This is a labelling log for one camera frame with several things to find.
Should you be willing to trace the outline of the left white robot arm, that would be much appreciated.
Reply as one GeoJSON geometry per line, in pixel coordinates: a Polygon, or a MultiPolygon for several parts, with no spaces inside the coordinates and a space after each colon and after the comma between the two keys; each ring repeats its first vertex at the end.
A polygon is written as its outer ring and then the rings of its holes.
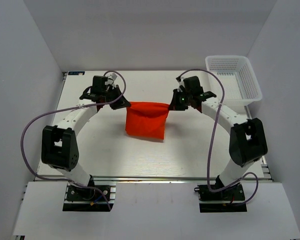
{"type": "Polygon", "coordinates": [[[112,110],[131,106],[119,85],[115,84],[117,77],[123,78],[116,71],[95,75],[92,85],[82,92],[69,114],[58,124],[47,125],[42,130],[41,161],[78,186],[78,193],[86,200],[95,196],[96,187],[92,184],[92,176],[79,164],[77,135],[103,106],[109,105],[112,110]]]}

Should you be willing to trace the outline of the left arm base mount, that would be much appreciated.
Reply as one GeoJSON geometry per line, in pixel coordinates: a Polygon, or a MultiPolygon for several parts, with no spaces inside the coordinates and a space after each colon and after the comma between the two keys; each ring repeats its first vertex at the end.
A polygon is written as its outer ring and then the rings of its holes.
{"type": "Polygon", "coordinates": [[[110,208],[98,190],[79,188],[69,184],[66,187],[62,211],[87,213],[110,212],[115,201],[114,186],[97,185],[96,188],[105,196],[110,208]]]}

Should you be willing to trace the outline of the orange t shirt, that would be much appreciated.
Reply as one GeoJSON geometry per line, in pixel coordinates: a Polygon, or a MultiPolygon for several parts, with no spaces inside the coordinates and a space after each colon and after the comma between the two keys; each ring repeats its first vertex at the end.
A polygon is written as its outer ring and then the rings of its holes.
{"type": "Polygon", "coordinates": [[[125,131],[129,136],[163,140],[169,105],[134,101],[126,109],[125,131]]]}

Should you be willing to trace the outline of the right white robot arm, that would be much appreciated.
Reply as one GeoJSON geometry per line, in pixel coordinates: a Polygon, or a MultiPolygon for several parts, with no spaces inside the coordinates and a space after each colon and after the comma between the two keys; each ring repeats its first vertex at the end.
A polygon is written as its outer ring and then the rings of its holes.
{"type": "Polygon", "coordinates": [[[224,105],[216,94],[204,91],[197,76],[177,77],[179,87],[173,90],[170,111],[185,111],[188,107],[214,120],[213,130],[221,126],[229,134],[230,160],[215,180],[213,191],[226,200],[254,162],[268,152],[263,123],[260,119],[247,119],[224,105]]]}

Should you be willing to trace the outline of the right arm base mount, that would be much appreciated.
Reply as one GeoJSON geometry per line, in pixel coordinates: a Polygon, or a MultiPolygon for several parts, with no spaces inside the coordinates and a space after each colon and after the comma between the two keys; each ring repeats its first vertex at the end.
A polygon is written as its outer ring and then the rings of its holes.
{"type": "Polygon", "coordinates": [[[211,192],[207,185],[194,188],[198,194],[200,213],[244,213],[247,212],[243,186],[236,185],[220,192],[211,192]]]}

